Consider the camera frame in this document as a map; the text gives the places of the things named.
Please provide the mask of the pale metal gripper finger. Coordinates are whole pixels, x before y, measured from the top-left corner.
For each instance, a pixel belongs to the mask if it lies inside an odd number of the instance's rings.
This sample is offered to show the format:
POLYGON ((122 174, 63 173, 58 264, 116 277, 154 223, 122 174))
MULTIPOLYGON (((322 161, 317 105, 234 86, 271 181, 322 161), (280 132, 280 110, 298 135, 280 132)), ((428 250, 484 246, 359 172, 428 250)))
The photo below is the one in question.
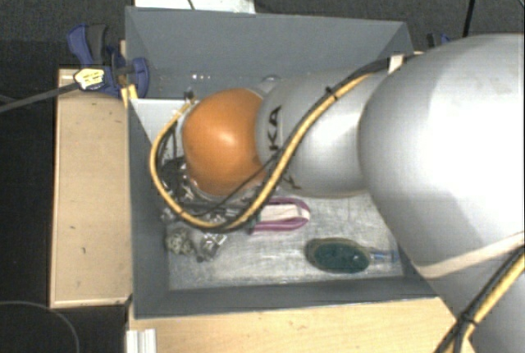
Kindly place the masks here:
POLYGON ((164 239, 165 247, 176 255, 191 255, 194 253, 194 244, 188 229, 178 227, 167 232, 164 239))
POLYGON ((226 243, 227 235, 205 233, 197 244, 197 260, 199 262, 212 261, 217 257, 219 249, 226 243))

